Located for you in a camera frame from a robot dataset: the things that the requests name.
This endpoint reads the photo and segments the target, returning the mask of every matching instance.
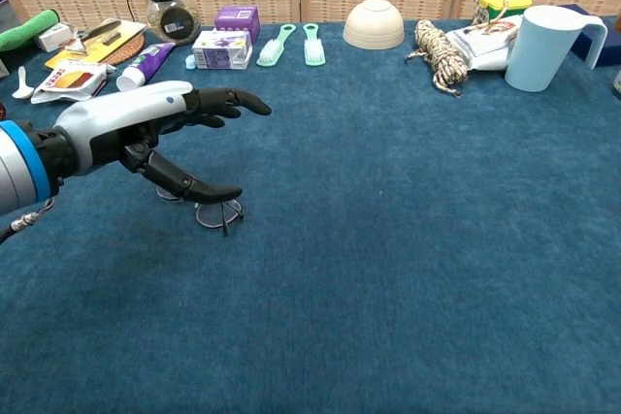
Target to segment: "coiled rope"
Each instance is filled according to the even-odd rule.
[[[418,49],[406,55],[406,62],[414,57],[423,57],[435,72],[435,87],[455,97],[461,97],[460,91],[450,88],[451,85],[468,79],[468,67],[459,50],[428,19],[416,23],[414,39]]]

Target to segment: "glass jar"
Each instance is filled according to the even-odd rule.
[[[147,24],[162,41],[176,45],[191,43],[201,29],[198,9],[190,0],[148,0]]]

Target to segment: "pitcher handle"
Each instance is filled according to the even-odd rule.
[[[604,48],[604,41],[608,35],[608,28],[605,27],[604,22],[598,16],[585,16],[584,21],[586,24],[592,24],[597,27],[597,34],[593,39],[593,43],[591,44],[591,48],[589,48],[589,53],[585,60],[586,66],[593,70]]]

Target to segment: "scrub brush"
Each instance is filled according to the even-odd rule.
[[[289,37],[289,35],[295,31],[295,24],[287,23],[283,24],[280,27],[280,33],[278,37],[275,39],[271,39],[267,42],[265,46],[261,49],[261,53],[259,54],[259,59],[256,61],[256,64],[261,67],[273,67],[277,64],[280,56],[284,52],[284,42]]]
[[[310,67],[317,67],[326,63],[326,56],[323,52],[321,40],[317,39],[317,30],[319,25],[316,23],[307,23],[303,26],[307,32],[307,38],[304,40],[304,59]]]

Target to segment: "robotic hand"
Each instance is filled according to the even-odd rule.
[[[115,161],[178,198],[199,204],[231,201],[242,194],[241,187],[207,184],[153,148],[160,135],[184,126],[221,128],[222,118],[242,115],[237,107],[259,115],[272,112],[245,91],[164,81],[76,103],[46,130],[0,121],[0,215],[49,201],[65,178]]]

